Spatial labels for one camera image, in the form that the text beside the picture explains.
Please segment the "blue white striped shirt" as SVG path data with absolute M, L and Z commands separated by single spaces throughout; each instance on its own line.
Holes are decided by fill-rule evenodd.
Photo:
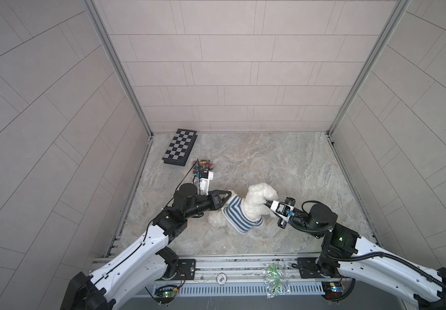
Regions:
M 233 195 L 228 203 L 222 208 L 223 215 L 229 224 L 240 234 L 246 234 L 255 227 L 263 225 L 264 220 L 260 217 L 258 220 L 249 220 L 242 209 L 242 199 Z

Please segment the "white teddy bear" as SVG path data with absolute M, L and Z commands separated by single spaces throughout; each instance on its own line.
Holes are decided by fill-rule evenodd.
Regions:
M 231 192 L 232 196 L 237 195 L 236 192 Z M 265 203 L 278 200 L 278 194 L 269 184 L 259 183 L 250 186 L 247 190 L 247 195 L 241 199 L 242 209 L 246 217 L 249 220 L 258 220 L 260 217 L 263 218 L 264 215 L 270 215 L 272 213 L 269 207 L 265 206 Z M 208 217 L 208 222 L 211 226 L 216 228 L 232 227 L 223 215 L 222 208 L 217 211 L 211 211 Z

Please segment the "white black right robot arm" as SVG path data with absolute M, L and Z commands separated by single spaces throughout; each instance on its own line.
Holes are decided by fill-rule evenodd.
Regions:
M 299 258 L 301 275 L 350 278 L 365 282 L 407 301 L 418 309 L 446 309 L 446 268 L 431 269 L 393 254 L 358 232 L 337 223 L 338 215 L 313 200 L 309 211 L 294 206 L 295 200 L 267 201 L 278 216 L 278 226 L 290 226 L 322 241 L 316 259 Z

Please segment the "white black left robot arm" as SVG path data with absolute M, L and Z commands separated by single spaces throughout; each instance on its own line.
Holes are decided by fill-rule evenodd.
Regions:
M 147 284 L 171 278 L 179 257 L 168 245 L 187 228 L 189 218 L 221 209 L 231 196 L 222 190 L 201 195 L 194 184 L 184 183 L 139 239 L 91 274 L 80 272 L 69 281 L 60 308 L 119 309 Z

